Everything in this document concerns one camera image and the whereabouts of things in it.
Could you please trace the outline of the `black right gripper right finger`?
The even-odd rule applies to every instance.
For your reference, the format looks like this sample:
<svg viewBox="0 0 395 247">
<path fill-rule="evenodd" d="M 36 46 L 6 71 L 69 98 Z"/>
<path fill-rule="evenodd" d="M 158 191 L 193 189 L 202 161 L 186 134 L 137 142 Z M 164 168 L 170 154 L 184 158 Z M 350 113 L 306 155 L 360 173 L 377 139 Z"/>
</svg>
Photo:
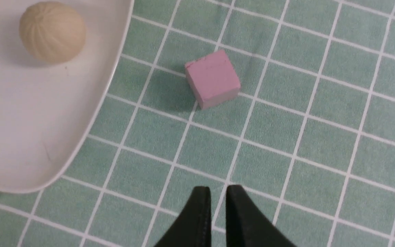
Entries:
<svg viewBox="0 0 395 247">
<path fill-rule="evenodd" d="M 258 209 L 241 185 L 226 190 L 228 247 L 294 247 Z"/>
</svg>

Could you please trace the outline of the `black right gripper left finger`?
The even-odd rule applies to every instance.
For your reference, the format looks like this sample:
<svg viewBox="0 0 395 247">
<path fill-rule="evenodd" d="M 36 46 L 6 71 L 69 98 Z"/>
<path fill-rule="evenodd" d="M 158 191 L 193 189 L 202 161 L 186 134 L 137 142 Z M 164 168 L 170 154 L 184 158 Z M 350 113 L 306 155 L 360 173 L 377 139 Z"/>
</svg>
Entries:
<svg viewBox="0 0 395 247">
<path fill-rule="evenodd" d="M 184 208 L 156 247 L 210 247 L 211 191 L 209 187 L 193 188 Z"/>
</svg>

